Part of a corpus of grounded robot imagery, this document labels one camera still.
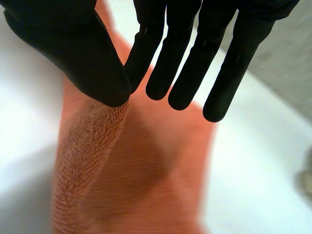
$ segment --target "towel fabric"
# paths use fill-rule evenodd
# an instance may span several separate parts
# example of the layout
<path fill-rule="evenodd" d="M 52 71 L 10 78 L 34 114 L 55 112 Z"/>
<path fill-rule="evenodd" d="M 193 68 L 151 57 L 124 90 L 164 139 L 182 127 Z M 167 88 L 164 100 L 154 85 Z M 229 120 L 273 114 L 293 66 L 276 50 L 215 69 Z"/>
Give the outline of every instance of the towel fabric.
<path fill-rule="evenodd" d="M 96 10 L 122 62 L 129 47 Z M 192 104 L 179 112 L 145 94 L 110 108 L 64 79 L 53 184 L 56 234 L 201 234 L 203 173 L 214 125 Z"/>

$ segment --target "orange washcloth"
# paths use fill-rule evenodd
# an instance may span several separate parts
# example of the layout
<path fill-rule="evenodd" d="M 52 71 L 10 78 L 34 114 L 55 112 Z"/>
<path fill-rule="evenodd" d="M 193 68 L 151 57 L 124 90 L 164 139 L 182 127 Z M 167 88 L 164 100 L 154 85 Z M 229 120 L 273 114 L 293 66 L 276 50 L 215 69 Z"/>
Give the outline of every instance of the orange washcloth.
<path fill-rule="evenodd" d="M 120 59 L 129 47 L 96 6 Z M 199 234 L 203 172 L 214 125 L 192 104 L 178 112 L 145 94 L 110 108 L 64 79 L 53 184 L 56 234 Z"/>

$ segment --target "white sink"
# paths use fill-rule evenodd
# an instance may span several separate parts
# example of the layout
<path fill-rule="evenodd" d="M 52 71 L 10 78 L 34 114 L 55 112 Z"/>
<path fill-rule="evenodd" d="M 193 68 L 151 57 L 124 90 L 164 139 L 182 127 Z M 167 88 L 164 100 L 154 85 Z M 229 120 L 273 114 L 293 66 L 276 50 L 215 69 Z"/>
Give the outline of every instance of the white sink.
<path fill-rule="evenodd" d="M 133 43 L 132 1 L 109 3 L 118 31 Z M 20 41 L 3 15 L 0 35 L 0 233 L 48 234 L 62 72 Z M 200 105 L 224 55 L 219 51 L 196 95 Z M 217 128 L 204 225 L 213 234 L 310 234 L 312 210 L 294 175 L 311 146 L 310 123 L 247 73 Z"/>

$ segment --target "gloved finger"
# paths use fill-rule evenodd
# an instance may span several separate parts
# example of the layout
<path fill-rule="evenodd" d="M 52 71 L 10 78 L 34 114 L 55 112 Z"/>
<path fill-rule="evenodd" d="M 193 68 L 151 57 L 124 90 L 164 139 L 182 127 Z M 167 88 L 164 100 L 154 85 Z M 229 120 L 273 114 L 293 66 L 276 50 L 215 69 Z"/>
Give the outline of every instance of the gloved finger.
<path fill-rule="evenodd" d="M 190 41 L 194 18 L 200 5 L 201 0 L 168 1 L 168 34 L 146 86 L 146 94 L 151 99 L 160 100 L 167 94 Z"/>
<path fill-rule="evenodd" d="M 274 22 L 238 13 L 231 45 L 203 108 L 208 121 L 218 122 L 224 118 L 252 57 Z"/>
<path fill-rule="evenodd" d="M 169 94 L 168 101 L 172 108 L 184 110 L 193 100 L 220 47 L 225 29 L 236 11 L 232 2 L 203 1 L 194 46 Z"/>
<path fill-rule="evenodd" d="M 87 27 L 66 31 L 19 24 L 7 11 L 5 17 L 23 41 L 60 68 L 84 94 L 111 107 L 129 99 L 126 71 L 95 11 Z"/>
<path fill-rule="evenodd" d="M 124 66 L 132 93 L 140 85 L 161 42 L 166 9 L 165 0 L 134 0 L 134 4 L 140 30 Z"/>

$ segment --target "black glove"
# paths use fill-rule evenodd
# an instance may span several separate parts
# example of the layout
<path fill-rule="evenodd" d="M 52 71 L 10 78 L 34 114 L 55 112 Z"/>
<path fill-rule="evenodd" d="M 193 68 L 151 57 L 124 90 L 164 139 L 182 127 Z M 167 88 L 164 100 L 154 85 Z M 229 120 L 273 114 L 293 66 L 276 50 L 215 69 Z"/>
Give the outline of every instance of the black glove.
<path fill-rule="evenodd" d="M 160 100 L 167 94 L 189 43 L 194 17 L 199 13 L 197 37 L 181 73 L 169 94 L 176 110 L 188 107 L 195 96 L 225 29 L 239 14 L 233 40 L 219 75 L 204 105 L 204 117 L 222 120 L 259 44 L 274 22 L 285 18 L 299 0 L 134 0 L 140 31 L 125 64 L 132 92 L 143 79 L 161 41 L 167 7 L 168 34 L 146 87 L 147 95 Z"/>
<path fill-rule="evenodd" d="M 60 68 L 84 94 L 118 107 L 130 84 L 96 0 L 0 0 L 11 29 Z"/>

